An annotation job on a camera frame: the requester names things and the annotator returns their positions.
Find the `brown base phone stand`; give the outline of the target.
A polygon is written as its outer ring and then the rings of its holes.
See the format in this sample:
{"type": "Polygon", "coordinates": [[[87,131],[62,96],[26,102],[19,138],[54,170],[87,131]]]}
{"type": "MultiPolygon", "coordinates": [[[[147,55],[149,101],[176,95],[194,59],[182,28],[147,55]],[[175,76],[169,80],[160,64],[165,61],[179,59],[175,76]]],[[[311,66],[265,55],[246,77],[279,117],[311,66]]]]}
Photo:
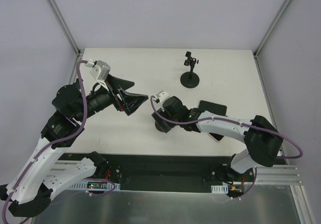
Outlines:
{"type": "Polygon", "coordinates": [[[161,129],[161,127],[159,126],[159,124],[158,124],[157,122],[155,122],[154,125],[155,125],[155,128],[156,128],[158,131],[163,132],[162,129],[161,129]]]}

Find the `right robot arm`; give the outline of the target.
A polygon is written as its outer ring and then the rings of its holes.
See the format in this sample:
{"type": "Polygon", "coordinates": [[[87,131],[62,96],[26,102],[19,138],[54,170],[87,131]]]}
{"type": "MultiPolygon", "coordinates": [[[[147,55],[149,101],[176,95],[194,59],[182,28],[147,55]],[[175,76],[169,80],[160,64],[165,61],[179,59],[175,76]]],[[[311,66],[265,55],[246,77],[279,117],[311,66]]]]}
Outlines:
{"type": "Polygon", "coordinates": [[[245,144],[240,153],[233,154],[227,165],[215,170],[216,177],[227,184],[239,180],[250,168],[258,165],[272,167],[277,159],[283,138],[263,116],[236,119],[214,114],[208,110],[188,109],[176,96],[150,98],[151,106],[159,104],[152,117],[156,127],[168,133],[176,126],[187,132],[208,133],[228,137],[245,144]]]}

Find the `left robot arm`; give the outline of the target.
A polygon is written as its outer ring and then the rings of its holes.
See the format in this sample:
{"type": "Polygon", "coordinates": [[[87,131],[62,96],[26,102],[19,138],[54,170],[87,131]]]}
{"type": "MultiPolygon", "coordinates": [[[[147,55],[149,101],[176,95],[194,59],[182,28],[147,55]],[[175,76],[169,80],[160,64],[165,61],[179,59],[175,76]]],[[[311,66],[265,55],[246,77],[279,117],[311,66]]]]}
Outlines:
{"type": "Polygon", "coordinates": [[[73,84],[61,87],[52,105],[56,111],[41,131],[37,146],[20,171],[9,184],[1,185],[3,222],[6,212],[14,217],[29,219],[42,213],[62,191],[87,177],[101,178],[107,170],[107,161],[93,151],[60,174],[48,176],[56,161],[74,144],[84,131],[87,119],[113,105],[117,111],[128,116],[133,114],[148,96],[127,92],[134,82],[113,77],[95,83],[86,95],[83,81],[78,78],[73,84]]]}

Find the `black clamp phone stand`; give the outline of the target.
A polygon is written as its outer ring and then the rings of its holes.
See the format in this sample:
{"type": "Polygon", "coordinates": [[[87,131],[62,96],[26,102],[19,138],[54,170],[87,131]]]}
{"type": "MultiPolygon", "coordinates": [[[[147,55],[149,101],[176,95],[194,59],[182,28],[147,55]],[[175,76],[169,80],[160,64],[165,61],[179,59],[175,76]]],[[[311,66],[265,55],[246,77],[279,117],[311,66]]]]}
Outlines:
{"type": "Polygon", "coordinates": [[[190,67],[190,70],[181,75],[180,83],[186,88],[195,88],[200,83],[199,76],[194,72],[195,65],[199,64],[199,60],[192,57],[190,51],[186,52],[185,57],[184,66],[190,67]]]}

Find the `phone with pink case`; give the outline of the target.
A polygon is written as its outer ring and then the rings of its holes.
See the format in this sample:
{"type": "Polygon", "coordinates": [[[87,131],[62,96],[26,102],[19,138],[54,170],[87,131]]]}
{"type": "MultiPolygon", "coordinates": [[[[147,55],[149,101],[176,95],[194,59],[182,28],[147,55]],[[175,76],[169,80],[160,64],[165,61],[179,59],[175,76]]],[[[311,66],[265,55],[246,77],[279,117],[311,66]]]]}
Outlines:
{"type": "Polygon", "coordinates": [[[208,135],[209,135],[210,138],[212,138],[214,141],[216,141],[218,143],[224,138],[224,136],[218,135],[218,134],[214,134],[214,133],[208,133],[208,135]]]}

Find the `phone with clear case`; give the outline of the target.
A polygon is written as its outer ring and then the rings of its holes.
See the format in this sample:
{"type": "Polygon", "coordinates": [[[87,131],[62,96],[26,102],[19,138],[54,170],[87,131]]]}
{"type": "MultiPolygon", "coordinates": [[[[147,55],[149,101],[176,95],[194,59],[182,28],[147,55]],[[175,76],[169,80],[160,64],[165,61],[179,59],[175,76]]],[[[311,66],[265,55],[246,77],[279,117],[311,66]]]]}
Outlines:
{"type": "Polygon", "coordinates": [[[204,100],[199,102],[198,109],[200,111],[209,111],[220,116],[226,116],[227,112],[227,106],[204,100]]]}

